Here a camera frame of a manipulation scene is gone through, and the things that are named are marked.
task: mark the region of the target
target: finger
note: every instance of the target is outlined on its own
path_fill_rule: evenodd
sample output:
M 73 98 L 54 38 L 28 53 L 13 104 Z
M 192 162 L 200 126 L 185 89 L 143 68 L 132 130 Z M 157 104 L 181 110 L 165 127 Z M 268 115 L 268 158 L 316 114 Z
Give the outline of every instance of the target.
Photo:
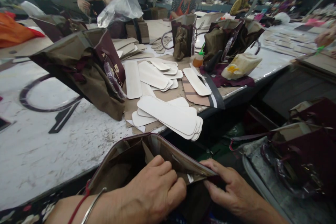
M 224 208 L 228 208 L 231 205 L 231 196 L 227 192 L 218 188 L 217 186 L 215 186 L 213 183 L 211 183 L 208 180 L 204 181 L 204 185 L 206 189 L 208 190 L 213 202 L 215 202 L 216 204 Z
M 169 190 L 172 187 L 172 185 L 177 181 L 176 171 L 170 170 L 165 175 L 163 175 L 161 178 L 164 180 L 164 184 Z
M 169 211 L 171 212 L 186 198 L 187 185 L 183 178 L 179 178 L 176 183 L 168 191 L 167 201 Z
M 232 179 L 235 174 L 217 161 L 213 159 L 207 159 L 201 161 L 200 163 L 216 172 L 227 184 L 232 183 Z
M 172 169 L 172 164 L 169 161 L 164 162 L 162 165 L 158 167 L 159 175 L 165 175 Z
M 160 165 L 162 165 L 164 162 L 165 162 L 165 161 L 164 161 L 163 157 L 161 157 L 160 155 L 157 155 L 155 158 L 153 158 L 152 161 L 150 161 L 150 162 L 148 163 L 147 166 L 148 166 L 148 167 L 156 167 L 156 166 L 160 166 Z

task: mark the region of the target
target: silver bracelet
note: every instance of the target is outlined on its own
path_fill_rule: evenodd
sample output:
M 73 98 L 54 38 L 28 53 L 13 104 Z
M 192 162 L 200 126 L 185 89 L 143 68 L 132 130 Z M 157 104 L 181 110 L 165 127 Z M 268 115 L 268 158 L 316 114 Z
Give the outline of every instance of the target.
M 89 215 L 90 215 L 90 213 L 91 213 L 91 211 L 92 211 L 93 206 L 94 206 L 95 203 L 97 202 L 98 198 L 99 198 L 104 192 L 106 192 L 106 187 L 104 187 L 104 188 L 100 191 L 100 193 L 98 193 L 98 195 L 96 196 L 96 198 L 92 201 L 91 205 L 89 206 L 89 209 L 86 211 L 86 214 L 85 214 L 85 216 L 84 216 L 84 218 L 83 218 L 81 224 L 85 224 L 85 223 L 87 222 L 87 219 L 89 218 Z

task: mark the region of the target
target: plastic container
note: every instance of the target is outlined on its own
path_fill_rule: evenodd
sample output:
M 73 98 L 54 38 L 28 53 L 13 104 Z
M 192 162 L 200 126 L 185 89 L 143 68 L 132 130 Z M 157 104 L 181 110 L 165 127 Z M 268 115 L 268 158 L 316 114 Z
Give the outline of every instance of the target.
M 192 62 L 192 65 L 194 67 L 200 67 L 203 64 L 203 56 L 204 56 L 204 52 L 199 52 L 198 54 L 196 54 L 196 57 L 194 61 Z
M 251 53 L 238 54 L 223 71 L 226 79 L 239 79 L 249 75 L 261 62 L 262 58 Z

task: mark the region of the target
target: handbag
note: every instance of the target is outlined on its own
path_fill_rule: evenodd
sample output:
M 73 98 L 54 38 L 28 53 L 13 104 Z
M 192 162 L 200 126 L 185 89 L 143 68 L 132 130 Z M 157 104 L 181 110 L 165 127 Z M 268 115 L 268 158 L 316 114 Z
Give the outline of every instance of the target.
M 87 30 L 84 22 L 73 20 L 65 12 L 62 12 L 61 15 L 44 15 L 31 19 L 54 43 L 72 33 Z
M 201 181 L 207 178 L 214 181 L 218 176 L 157 134 L 147 133 L 117 142 L 88 182 L 86 193 L 97 194 L 104 187 L 112 191 L 126 186 L 157 155 L 170 161 L 177 176 L 187 184 L 187 197 L 175 212 L 187 223 L 201 223 L 211 203 Z
M 194 54 L 197 37 L 197 29 L 195 27 L 196 18 L 197 15 L 188 14 L 172 20 L 171 31 L 164 33 L 161 37 L 161 44 L 165 49 L 169 50 L 174 48 L 173 56 L 177 60 L 181 60 L 184 57 L 190 57 Z M 173 34 L 173 46 L 170 48 L 165 47 L 163 43 L 163 39 L 168 33 Z
M 299 122 L 267 137 L 261 154 L 293 196 L 335 198 L 336 145 L 325 128 Z
M 125 70 L 108 30 L 73 33 L 30 58 L 99 110 L 121 120 L 125 104 L 118 91 L 125 82 Z M 106 66 L 114 79 L 107 77 Z
M 256 42 L 258 43 L 255 53 L 257 55 L 261 47 L 258 38 L 263 32 L 264 28 L 258 22 L 249 19 L 227 19 L 211 23 L 209 31 L 204 35 L 204 62 L 209 61 L 219 50 L 222 50 L 222 62 L 230 63 L 237 54 L 244 53 Z
M 336 104 L 328 98 L 304 101 L 292 108 L 289 113 L 291 122 L 302 121 L 330 128 L 330 133 L 336 130 Z

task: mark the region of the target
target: brown handbag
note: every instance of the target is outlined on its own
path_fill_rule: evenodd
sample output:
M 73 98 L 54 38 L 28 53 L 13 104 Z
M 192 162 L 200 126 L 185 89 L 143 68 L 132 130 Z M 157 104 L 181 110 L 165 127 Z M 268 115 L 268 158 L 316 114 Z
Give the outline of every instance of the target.
M 255 42 L 258 42 L 255 53 L 258 54 L 261 46 L 258 38 L 263 32 L 264 28 L 258 22 L 248 19 L 227 19 L 211 23 L 209 31 L 204 35 L 204 61 L 209 61 L 219 50 L 222 50 L 225 54 L 222 62 L 230 63 L 237 54 L 245 52 Z
M 84 22 L 75 21 L 66 13 L 32 17 L 32 20 L 54 43 L 72 33 L 87 30 Z
M 116 143 L 88 182 L 86 193 L 98 194 L 104 187 L 112 191 L 126 186 L 157 155 L 170 161 L 178 177 L 187 184 L 187 197 L 176 211 L 187 223 L 201 223 L 211 203 L 202 180 L 216 182 L 218 176 L 157 134 L 137 135 Z
M 125 103 L 114 86 L 123 86 L 125 70 L 106 29 L 71 34 L 30 58 L 99 110 L 121 121 Z M 117 83 L 111 83 L 104 64 L 111 68 Z
M 161 37 L 162 46 L 169 50 L 174 48 L 174 58 L 177 60 L 181 60 L 184 57 L 190 57 L 194 54 L 195 50 L 195 37 L 194 33 L 196 31 L 197 37 L 197 29 L 195 27 L 197 15 L 188 14 L 180 16 L 173 21 L 171 21 L 171 31 L 166 32 Z M 165 47 L 163 44 L 164 37 L 168 34 L 173 34 L 173 46 L 170 48 Z

